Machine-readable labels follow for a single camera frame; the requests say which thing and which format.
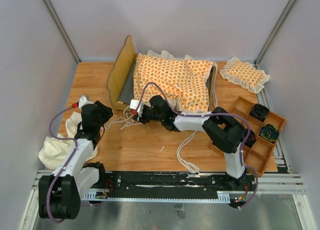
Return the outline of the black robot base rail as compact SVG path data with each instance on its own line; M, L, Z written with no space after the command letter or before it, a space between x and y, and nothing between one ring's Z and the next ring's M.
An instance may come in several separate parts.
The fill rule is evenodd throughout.
M105 181L83 194L93 202L230 203L250 195L304 195L298 174L266 173L257 180L247 174L238 187L230 187L225 173L107 171Z

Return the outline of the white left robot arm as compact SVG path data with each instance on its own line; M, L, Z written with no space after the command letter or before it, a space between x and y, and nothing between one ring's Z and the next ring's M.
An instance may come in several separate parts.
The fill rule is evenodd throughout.
M70 151L63 162L50 175L42 176L38 183L38 213L42 219L54 223L73 220L79 214L82 196L92 187L107 183L103 164L87 164L101 140L101 128L113 116L111 108L100 101L91 102L82 96L72 108L81 110L81 122Z

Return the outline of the duck print bed cover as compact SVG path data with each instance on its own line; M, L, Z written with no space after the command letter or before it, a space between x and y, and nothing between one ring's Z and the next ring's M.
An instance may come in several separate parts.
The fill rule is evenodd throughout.
M138 55L133 76L135 98L145 103L154 95L165 96L177 111L204 113L217 107L208 80L215 80L217 64L206 60L174 59L168 53ZM195 165L202 172L221 171L225 160L204 132L170 132L159 122L139 125L129 120L125 127L110 124L102 141L102 158L112 170L185 171Z

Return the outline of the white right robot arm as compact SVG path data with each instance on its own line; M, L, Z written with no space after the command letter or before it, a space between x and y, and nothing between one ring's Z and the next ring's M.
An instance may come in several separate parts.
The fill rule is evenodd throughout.
M217 107L212 112L189 114L172 110L160 95L152 97L149 105L143 105L137 111L135 120L146 124L159 121L168 131L204 132L212 140L212 144L221 150L226 161L227 186L232 190L240 189L245 179L240 144L245 137L244 126L236 120L236 116Z

